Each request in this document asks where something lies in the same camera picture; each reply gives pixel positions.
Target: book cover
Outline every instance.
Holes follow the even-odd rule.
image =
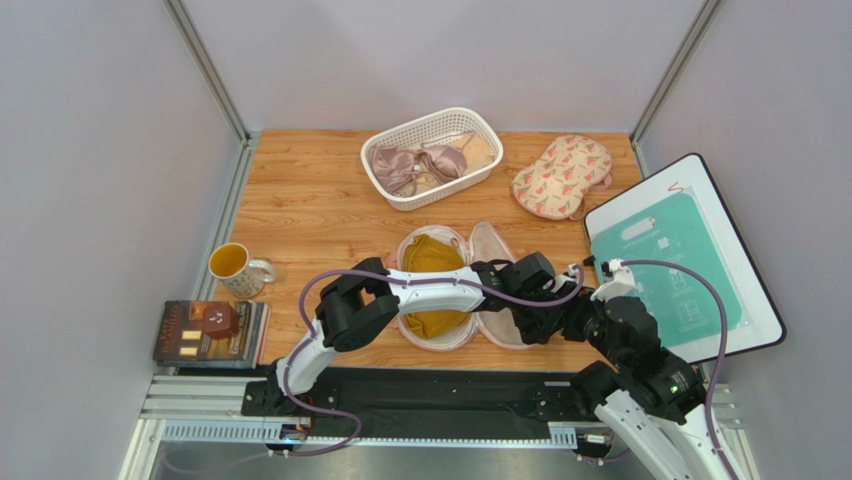
[[[254,302],[169,301],[153,358],[161,366],[251,368]]]

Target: mug handle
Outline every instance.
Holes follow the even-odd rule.
[[[260,275],[260,279],[263,280],[263,283],[272,283],[278,277],[278,272],[275,271],[275,267],[266,260],[251,259],[249,260],[249,268],[256,268],[263,272]]]

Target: white wall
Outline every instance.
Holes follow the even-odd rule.
[[[651,170],[697,151],[789,328],[732,358],[763,478],[849,478],[852,3],[726,2],[652,126]]]
[[[117,476],[237,151],[161,2],[0,2],[0,470]]]
[[[632,129],[701,0],[188,0],[250,129]]]

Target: wooden table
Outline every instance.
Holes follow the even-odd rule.
[[[264,362],[287,355],[305,333],[297,300],[318,273],[349,268],[367,257],[387,258],[414,229],[450,226],[468,236],[489,220],[518,258],[542,252],[557,269],[590,255],[582,222],[545,220],[523,210],[511,197],[517,172],[536,160],[557,133],[501,133],[501,165],[484,182],[411,212],[399,212],[375,190],[361,165],[361,145],[376,132],[341,130],[266,130],[260,138],[236,225],[234,242],[253,256],[275,264],[279,280],[256,298],[272,308]],[[626,190],[640,179],[627,135],[588,134],[614,157],[613,186],[590,192],[588,209]],[[595,285],[590,269],[586,284]],[[319,286],[308,296],[310,313]],[[215,298],[231,297],[220,285]],[[498,348],[484,336],[459,350],[434,353],[411,345],[387,328],[369,346],[338,357],[335,365],[408,368],[577,371],[602,357],[587,344],[554,338],[526,351]]]

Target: bra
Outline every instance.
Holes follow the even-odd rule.
[[[449,145],[423,147],[422,144],[416,151],[398,147],[373,148],[370,158],[373,175],[388,193],[396,193],[407,183],[416,180],[417,175],[427,172],[440,183],[452,182],[464,175],[467,168],[467,160],[462,150],[470,143],[474,134],[465,133],[471,135],[461,149]]]

